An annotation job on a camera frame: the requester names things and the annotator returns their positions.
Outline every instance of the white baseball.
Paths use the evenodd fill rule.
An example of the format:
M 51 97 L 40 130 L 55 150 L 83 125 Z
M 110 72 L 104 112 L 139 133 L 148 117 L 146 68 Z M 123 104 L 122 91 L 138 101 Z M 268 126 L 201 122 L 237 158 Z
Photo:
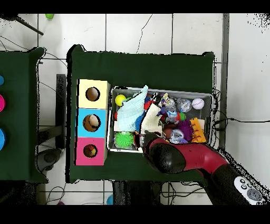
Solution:
M 195 98 L 193 101 L 192 101 L 192 106 L 194 109 L 196 110 L 201 110 L 205 105 L 205 102 L 203 99 L 201 98 Z

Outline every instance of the black pole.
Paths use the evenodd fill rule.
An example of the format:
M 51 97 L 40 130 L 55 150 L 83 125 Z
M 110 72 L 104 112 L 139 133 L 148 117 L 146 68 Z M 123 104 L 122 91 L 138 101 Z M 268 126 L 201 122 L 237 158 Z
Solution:
M 17 17 L 15 20 L 18 21 L 19 23 L 21 23 L 21 24 L 27 26 L 27 27 L 30 28 L 31 30 L 37 32 L 38 34 L 44 35 L 44 33 L 40 32 L 40 31 L 37 30 L 36 28 L 30 26 L 28 23 L 24 22 L 21 18 Z

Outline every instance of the yellow ball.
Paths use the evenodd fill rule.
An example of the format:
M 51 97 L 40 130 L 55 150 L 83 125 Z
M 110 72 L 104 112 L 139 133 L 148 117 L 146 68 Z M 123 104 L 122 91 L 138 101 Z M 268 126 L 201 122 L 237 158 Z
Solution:
M 126 99 L 126 97 L 124 95 L 122 95 L 122 94 L 116 96 L 116 98 L 115 98 L 116 105 L 121 107 L 122 106 L 122 101 L 125 100 L 125 99 Z

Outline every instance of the light blue cloth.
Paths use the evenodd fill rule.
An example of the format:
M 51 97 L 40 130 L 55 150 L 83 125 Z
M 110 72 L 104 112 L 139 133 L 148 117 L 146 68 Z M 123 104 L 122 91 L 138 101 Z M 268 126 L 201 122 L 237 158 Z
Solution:
M 117 111 L 117 123 L 121 132 L 134 132 L 135 121 L 144 112 L 144 99 L 148 92 L 148 86 L 144 86 L 141 93 L 125 102 Z

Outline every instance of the green tablecloth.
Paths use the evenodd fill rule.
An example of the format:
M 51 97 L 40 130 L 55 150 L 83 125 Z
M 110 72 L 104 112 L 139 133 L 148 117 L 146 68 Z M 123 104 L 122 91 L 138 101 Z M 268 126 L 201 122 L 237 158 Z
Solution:
M 111 86 L 212 93 L 214 54 L 154 55 L 113 52 L 84 52 L 74 45 L 67 53 L 67 91 L 71 90 L 71 107 L 68 99 L 67 115 L 71 129 L 67 131 L 66 174 L 71 182 L 81 180 L 152 180 L 152 181 L 203 181 L 198 171 L 180 174 L 162 174 L 152 169 L 142 155 L 108 152 L 104 166 L 75 166 L 74 135 L 76 110 L 76 80 L 106 80 Z
M 0 112 L 0 128 L 6 145 L 0 151 L 0 180 L 46 182 L 35 166 L 37 145 L 36 65 L 44 48 L 29 52 L 0 51 L 0 75 L 5 83 L 0 94 L 6 100 Z

